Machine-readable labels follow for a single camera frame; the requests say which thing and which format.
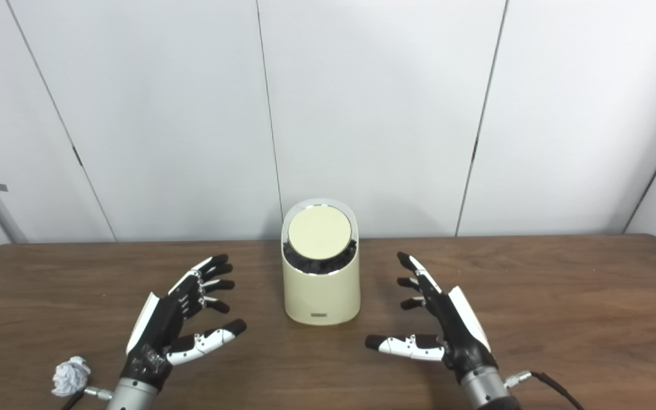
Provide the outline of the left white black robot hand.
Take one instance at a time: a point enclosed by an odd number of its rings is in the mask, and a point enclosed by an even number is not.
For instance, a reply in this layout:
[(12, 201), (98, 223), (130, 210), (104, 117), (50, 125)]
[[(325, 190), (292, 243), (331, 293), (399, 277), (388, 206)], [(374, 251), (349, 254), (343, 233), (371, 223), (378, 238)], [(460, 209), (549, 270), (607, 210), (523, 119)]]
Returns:
[(232, 270), (228, 255), (213, 255), (190, 268), (165, 295), (149, 293), (126, 345), (120, 378), (161, 392), (175, 366), (202, 358), (245, 332), (247, 323), (235, 319), (203, 333), (181, 333), (185, 322), (203, 310), (229, 312), (226, 303), (208, 294), (232, 290), (234, 281), (218, 278)]

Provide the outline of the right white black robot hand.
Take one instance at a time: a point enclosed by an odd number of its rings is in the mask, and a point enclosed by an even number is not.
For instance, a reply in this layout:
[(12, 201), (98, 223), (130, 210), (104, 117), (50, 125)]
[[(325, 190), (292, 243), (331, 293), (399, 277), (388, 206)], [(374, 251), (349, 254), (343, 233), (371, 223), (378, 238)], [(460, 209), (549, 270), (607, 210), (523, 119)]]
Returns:
[(365, 347), (386, 355), (442, 362), (458, 382), (480, 368), (498, 369), (484, 330), (461, 288), (454, 286), (445, 292), (414, 256), (398, 252), (397, 258), (412, 273), (412, 277), (398, 278), (398, 285), (419, 293), (401, 301), (399, 306), (403, 310), (425, 309), (439, 323), (440, 332), (393, 337), (371, 334), (365, 339)]

